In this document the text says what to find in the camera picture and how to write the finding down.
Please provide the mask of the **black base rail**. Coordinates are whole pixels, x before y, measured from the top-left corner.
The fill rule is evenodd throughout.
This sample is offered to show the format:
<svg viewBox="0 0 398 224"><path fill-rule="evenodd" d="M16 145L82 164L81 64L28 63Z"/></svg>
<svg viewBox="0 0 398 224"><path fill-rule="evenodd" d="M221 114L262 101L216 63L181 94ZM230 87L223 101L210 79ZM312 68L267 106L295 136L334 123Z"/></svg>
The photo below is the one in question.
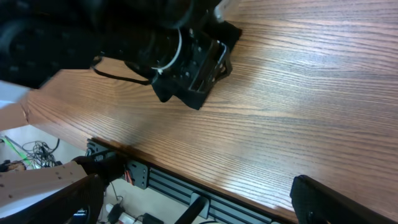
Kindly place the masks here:
<svg viewBox="0 0 398 224"><path fill-rule="evenodd" d="M180 219L182 223L187 223L197 216L212 218L214 222L226 224L291 222L143 159L122 155L117 152L115 147L97 139L88 140L86 155L96 162L117 159L121 162L118 169L124 170L124 174L120 178L142 190L152 189L186 205L187 211Z"/></svg>

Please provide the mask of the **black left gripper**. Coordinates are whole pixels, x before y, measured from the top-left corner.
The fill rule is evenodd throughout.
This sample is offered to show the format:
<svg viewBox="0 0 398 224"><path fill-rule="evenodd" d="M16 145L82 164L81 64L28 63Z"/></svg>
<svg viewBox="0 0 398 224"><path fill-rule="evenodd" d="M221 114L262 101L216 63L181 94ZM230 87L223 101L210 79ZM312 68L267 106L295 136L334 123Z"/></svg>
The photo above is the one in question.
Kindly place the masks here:
<svg viewBox="0 0 398 224"><path fill-rule="evenodd" d="M199 110L211 89L232 71L228 46L205 32L186 35L180 30L172 35L151 34L150 42L165 41L161 46L176 44L166 50L172 58L163 67L154 67L152 87L161 102L176 96L188 107Z"/></svg>

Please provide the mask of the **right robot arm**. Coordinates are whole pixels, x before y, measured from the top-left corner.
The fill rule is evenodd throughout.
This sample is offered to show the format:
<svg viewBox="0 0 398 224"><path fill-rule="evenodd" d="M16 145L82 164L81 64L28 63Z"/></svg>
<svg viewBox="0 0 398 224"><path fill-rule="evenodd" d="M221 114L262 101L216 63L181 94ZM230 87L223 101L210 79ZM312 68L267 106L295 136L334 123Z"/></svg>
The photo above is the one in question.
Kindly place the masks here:
<svg viewBox="0 0 398 224"><path fill-rule="evenodd" d="M179 223L197 217L217 223L282 223L230 195L150 163L117 154L77 157L69 163L1 174L2 223L96 223L106 187L122 177L187 206ZM299 223L389 223L389 219L306 176L290 198Z"/></svg>

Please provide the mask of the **black t-shirt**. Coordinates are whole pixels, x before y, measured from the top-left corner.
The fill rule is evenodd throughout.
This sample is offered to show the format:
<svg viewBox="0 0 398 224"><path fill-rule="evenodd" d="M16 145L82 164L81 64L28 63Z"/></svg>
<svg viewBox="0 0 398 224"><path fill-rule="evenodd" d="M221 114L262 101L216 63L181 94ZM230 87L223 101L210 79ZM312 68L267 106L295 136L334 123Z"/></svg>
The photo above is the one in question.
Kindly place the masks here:
<svg viewBox="0 0 398 224"><path fill-rule="evenodd" d="M234 46L243 33L242 29L226 21L208 22L203 29L212 39L218 40L228 46L230 52L233 51Z"/></svg>

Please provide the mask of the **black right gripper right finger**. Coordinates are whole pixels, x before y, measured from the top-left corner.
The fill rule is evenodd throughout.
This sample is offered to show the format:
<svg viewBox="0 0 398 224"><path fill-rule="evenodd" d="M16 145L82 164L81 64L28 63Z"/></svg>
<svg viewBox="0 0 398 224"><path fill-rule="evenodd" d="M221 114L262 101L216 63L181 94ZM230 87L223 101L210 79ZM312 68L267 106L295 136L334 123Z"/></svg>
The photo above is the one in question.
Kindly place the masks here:
<svg viewBox="0 0 398 224"><path fill-rule="evenodd" d="M306 175L294 178L290 198L299 223L395 224Z"/></svg>

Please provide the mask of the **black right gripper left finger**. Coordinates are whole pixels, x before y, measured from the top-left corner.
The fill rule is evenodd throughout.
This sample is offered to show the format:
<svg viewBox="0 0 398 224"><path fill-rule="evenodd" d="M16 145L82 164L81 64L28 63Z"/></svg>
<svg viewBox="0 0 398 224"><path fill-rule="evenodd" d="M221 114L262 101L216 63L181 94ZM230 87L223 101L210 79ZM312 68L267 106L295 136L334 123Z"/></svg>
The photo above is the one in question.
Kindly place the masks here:
<svg viewBox="0 0 398 224"><path fill-rule="evenodd" d="M95 224L103 205L103 194L103 180L99 175L91 174L13 215L1 218L1 224L66 223L81 209L87 211L84 222Z"/></svg>

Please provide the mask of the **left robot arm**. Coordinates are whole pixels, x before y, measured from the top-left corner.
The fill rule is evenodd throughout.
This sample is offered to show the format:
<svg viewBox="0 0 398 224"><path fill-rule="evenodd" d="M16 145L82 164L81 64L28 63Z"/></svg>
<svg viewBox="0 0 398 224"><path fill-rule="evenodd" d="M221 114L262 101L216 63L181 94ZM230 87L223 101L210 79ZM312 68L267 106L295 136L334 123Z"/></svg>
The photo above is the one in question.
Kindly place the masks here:
<svg viewBox="0 0 398 224"><path fill-rule="evenodd" d="M2 0L1 106L61 70L123 61L158 99L195 110L231 71L242 31L221 20L220 1Z"/></svg>

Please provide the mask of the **power strip on floor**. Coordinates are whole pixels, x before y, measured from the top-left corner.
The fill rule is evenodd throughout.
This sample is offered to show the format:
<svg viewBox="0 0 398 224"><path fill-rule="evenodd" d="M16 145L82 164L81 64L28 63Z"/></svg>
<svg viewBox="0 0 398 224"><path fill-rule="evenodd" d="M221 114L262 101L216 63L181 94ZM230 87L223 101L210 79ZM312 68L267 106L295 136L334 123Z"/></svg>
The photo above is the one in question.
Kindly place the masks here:
<svg viewBox="0 0 398 224"><path fill-rule="evenodd" d="M108 212L106 223L110 224L164 224L164 222L149 213L133 217L126 213L120 203L116 205L106 204L105 209Z"/></svg>

